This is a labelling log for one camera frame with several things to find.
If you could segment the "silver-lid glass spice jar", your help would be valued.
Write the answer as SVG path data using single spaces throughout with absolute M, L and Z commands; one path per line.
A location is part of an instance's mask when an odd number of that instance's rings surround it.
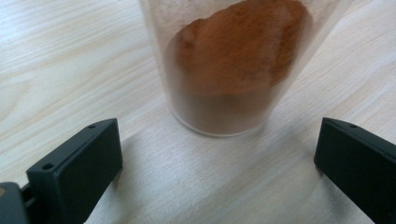
M 353 0 L 139 0 L 175 117 L 232 136 L 268 120 Z

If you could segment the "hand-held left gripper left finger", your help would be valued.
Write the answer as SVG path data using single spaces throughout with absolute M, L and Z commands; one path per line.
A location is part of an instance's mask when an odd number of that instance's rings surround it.
M 83 224 L 122 169 L 118 121 L 91 124 L 27 170 L 35 224 Z

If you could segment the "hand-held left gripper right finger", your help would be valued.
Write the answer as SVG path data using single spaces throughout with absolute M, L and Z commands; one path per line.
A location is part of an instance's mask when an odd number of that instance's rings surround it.
M 375 224 L 396 224 L 396 145 L 325 118 L 314 163 Z

